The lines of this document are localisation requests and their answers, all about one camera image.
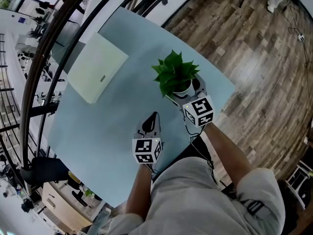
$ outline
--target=floor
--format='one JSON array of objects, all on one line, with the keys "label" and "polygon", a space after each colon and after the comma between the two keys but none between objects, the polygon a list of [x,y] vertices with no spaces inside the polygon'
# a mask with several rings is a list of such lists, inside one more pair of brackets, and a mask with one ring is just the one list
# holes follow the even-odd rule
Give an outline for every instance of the floor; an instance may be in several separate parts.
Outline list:
[{"label": "floor", "polygon": [[[313,23],[304,10],[284,0],[274,14],[267,0],[190,0],[166,25],[214,64],[237,91],[216,125],[247,155],[253,166],[272,168],[284,179],[306,150],[312,107],[313,72],[304,48],[288,27],[293,16],[313,53]],[[230,179],[212,147],[219,177]]]}]

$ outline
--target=potted plant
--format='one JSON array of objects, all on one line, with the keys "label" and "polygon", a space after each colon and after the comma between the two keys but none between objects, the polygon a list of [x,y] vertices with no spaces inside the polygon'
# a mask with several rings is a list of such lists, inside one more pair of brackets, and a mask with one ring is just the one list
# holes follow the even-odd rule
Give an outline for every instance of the potted plant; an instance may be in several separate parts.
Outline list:
[{"label": "potted plant", "polygon": [[193,61],[183,63],[181,53],[177,54],[173,50],[165,60],[158,61],[159,65],[152,68],[158,73],[154,81],[160,83],[163,97],[186,92],[191,87],[195,74],[199,72],[196,70],[198,65],[193,65]]}]

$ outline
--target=white shirt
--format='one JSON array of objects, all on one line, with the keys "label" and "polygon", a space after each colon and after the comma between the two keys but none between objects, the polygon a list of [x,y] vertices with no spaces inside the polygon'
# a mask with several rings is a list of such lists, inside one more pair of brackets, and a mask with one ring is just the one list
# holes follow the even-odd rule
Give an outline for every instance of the white shirt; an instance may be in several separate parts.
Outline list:
[{"label": "white shirt", "polygon": [[237,185],[237,200],[231,200],[218,190],[206,160],[189,157],[155,181],[145,221],[137,214],[119,215],[108,235],[280,235],[284,221],[271,170],[247,174]]}]

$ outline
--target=sleeve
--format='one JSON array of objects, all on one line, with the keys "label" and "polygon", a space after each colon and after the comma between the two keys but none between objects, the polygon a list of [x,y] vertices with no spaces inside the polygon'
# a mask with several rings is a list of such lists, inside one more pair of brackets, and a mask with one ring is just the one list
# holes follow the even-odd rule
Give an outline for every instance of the sleeve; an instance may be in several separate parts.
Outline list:
[{"label": "sleeve", "polygon": [[237,200],[237,210],[254,234],[281,234],[285,206],[272,170],[258,168],[243,177],[237,185]]},{"label": "sleeve", "polygon": [[142,217],[127,213],[114,217],[110,223],[108,235],[126,235],[143,223]]}]

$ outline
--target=light blue table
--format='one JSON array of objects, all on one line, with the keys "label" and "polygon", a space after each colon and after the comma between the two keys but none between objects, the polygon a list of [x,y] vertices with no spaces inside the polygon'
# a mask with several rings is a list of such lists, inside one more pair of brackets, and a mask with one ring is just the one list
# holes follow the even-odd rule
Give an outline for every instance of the light blue table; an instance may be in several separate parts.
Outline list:
[{"label": "light blue table", "polygon": [[[151,65],[173,49],[184,62],[199,64],[216,113],[234,92],[234,85],[210,62],[180,39],[126,9],[119,8],[100,29],[128,60],[95,104],[86,103],[68,85],[49,135],[49,145],[64,164],[112,206],[127,200],[138,169],[132,138],[138,122],[153,111],[160,114],[165,142],[155,169],[165,168],[189,144],[182,113],[162,98]],[[188,122],[190,131],[197,132]]]}]

